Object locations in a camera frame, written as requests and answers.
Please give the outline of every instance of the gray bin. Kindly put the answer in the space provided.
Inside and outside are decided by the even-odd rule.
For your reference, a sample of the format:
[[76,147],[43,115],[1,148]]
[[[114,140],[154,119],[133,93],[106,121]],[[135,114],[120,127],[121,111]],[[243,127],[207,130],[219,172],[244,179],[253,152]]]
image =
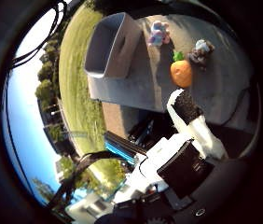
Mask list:
[[92,35],[85,60],[91,77],[125,77],[142,30],[125,12],[102,19]]

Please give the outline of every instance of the sky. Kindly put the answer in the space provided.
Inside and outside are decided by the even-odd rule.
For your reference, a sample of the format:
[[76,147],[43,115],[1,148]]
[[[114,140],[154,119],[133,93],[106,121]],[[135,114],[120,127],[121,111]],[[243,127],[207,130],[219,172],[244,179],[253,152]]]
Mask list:
[[[35,24],[22,40],[16,53],[17,57],[34,49],[43,41],[48,35],[54,15],[54,11],[50,10]],[[43,52],[43,50],[40,50],[30,62],[12,71],[8,86],[7,105],[10,129],[21,165],[30,185],[33,187],[33,194],[40,202],[43,202],[43,200],[34,187],[33,178],[38,178],[42,182],[49,184],[54,190],[57,190],[60,186],[54,175],[54,162],[60,157],[55,153],[43,131],[44,124],[40,117],[35,97],[35,90],[39,85],[37,72],[42,66],[39,58]],[[4,123],[3,125],[4,132],[7,134],[7,124]],[[20,166],[11,150],[8,137],[6,137],[6,142],[7,146],[9,146],[7,148],[11,161],[23,184],[28,188]]]

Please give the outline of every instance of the plush toy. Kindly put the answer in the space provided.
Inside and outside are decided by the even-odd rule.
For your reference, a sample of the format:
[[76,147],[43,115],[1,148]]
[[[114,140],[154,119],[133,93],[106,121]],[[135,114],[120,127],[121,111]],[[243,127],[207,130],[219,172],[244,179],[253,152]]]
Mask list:
[[174,63],[171,64],[171,78],[173,83],[181,88],[187,88],[191,85],[192,71],[190,63],[185,60],[181,51],[173,55]]
[[151,26],[148,46],[161,46],[162,44],[169,44],[170,32],[168,27],[168,22],[154,21]]
[[210,41],[200,39],[187,57],[193,63],[199,65],[201,70],[206,70],[206,59],[214,50],[215,46]]

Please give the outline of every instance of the lawn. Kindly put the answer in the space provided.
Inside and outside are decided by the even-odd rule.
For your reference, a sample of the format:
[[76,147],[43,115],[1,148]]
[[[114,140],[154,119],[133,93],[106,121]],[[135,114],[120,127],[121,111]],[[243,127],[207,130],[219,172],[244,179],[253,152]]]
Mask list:
[[[105,132],[102,105],[91,100],[87,75],[83,70],[88,43],[94,25],[102,14],[81,7],[70,21],[61,45],[59,81],[64,114],[71,131],[85,132],[87,137],[77,137],[82,153],[104,150]],[[101,191],[111,191],[123,178],[118,161],[98,161],[91,170],[103,178]]]

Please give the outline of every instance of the wire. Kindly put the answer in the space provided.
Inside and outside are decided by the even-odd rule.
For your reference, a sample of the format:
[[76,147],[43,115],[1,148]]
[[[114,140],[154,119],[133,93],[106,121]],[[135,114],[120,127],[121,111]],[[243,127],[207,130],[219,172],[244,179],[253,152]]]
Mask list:
[[[60,21],[59,25],[58,25],[58,19],[59,19],[59,7],[58,7],[58,4],[61,3],[63,4],[63,16],[62,16],[62,20]],[[10,66],[10,70],[11,69],[14,69],[18,66],[21,66],[25,63],[28,63],[30,60],[33,59],[33,57],[38,53],[38,51],[41,50],[41,48],[48,42],[48,40],[50,38],[52,38],[53,34],[54,34],[54,31],[57,31],[61,26],[62,22],[65,20],[66,18],[66,11],[67,11],[67,4],[63,1],[63,0],[59,0],[57,2],[57,4],[52,8],[55,10],[55,18],[54,18],[54,21],[53,23],[51,24],[50,26],[50,29],[49,29],[49,32],[48,32],[48,35],[47,37],[33,50],[29,51],[28,53],[25,53],[23,55],[21,55],[20,57],[18,58],[15,58],[12,60],[12,63],[11,63],[11,66]]]
[[9,113],[8,113],[8,85],[9,85],[9,76],[10,76],[10,75],[7,76],[7,82],[6,82],[6,86],[5,86],[5,104],[6,104],[6,116],[7,116],[7,131],[8,131],[9,138],[10,138],[10,142],[11,142],[11,148],[12,148],[12,150],[13,150],[13,152],[14,152],[14,155],[15,155],[15,157],[16,157],[16,160],[17,160],[17,162],[18,162],[18,164],[19,164],[19,166],[20,166],[21,173],[22,173],[22,175],[23,175],[23,177],[24,177],[24,179],[25,179],[25,181],[26,181],[26,183],[27,183],[27,185],[28,185],[28,189],[29,189],[29,190],[31,191],[31,193],[35,196],[35,193],[34,193],[34,191],[33,191],[33,189],[32,189],[32,186],[31,186],[31,184],[30,184],[30,182],[29,182],[29,180],[28,180],[28,177],[27,177],[27,175],[26,175],[26,173],[25,173],[25,171],[24,171],[24,169],[23,169],[23,167],[22,167],[21,160],[20,160],[18,151],[17,151],[17,149],[16,149],[15,143],[14,143],[14,141],[13,141],[13,136],[12,136],[12,132],[11,132],[10,120],[9,120]]

